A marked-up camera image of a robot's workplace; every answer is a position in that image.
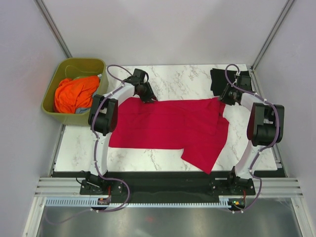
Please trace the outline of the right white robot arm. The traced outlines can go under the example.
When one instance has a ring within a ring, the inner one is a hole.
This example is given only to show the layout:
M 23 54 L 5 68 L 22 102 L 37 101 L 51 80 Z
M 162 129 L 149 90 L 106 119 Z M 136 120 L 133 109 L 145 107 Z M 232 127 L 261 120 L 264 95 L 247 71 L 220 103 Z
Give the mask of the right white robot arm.
M 251 77 L 237 74 L 234 78 L 234 82 L 228 80 L 219 101 L 227 105 L 238 103 L 250 111 L 246 131 L 248 144 L 232 169 L 234 177 L 226 182 L 227 191 L 235 195 L 244 188 L 241 179 L 254 178 L 261 153 L 282 140 L 284 106 L 272 104 L 254 92 Z

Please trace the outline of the magenta red t shirt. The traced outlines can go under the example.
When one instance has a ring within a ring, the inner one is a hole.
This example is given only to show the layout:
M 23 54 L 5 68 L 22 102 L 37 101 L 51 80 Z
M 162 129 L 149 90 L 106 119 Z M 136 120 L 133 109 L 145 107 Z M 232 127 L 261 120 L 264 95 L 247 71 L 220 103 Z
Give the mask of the magenta red t shirt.
M 118 107 L 109 146 L 182 150 L 182 160 L 210 174 L 228 137 L 225 106 L 217 98 L 153 103 L 129 98 Z

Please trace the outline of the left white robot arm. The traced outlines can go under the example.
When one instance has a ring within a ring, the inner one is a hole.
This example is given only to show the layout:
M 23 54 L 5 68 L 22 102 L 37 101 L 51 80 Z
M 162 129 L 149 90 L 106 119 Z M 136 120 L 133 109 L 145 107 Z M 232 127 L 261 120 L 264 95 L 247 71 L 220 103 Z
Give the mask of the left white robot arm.
M 108 181 L 103 177 L 108 172 L 107 154 L 111 135 L 118 123 L 119 106 L 135 95 L 144 103 L 158 100 L 149 83 L 148 73 L 141 69 L 135 69 L 124 80 L 115 79 L 120 82 L 116 89 L 94 95 L 88 117 L 90 129 L 96 136 L 92 165 L 99 177 L 92 181 L 91 188 L 97 194 L 104 194 L 108 190 Z

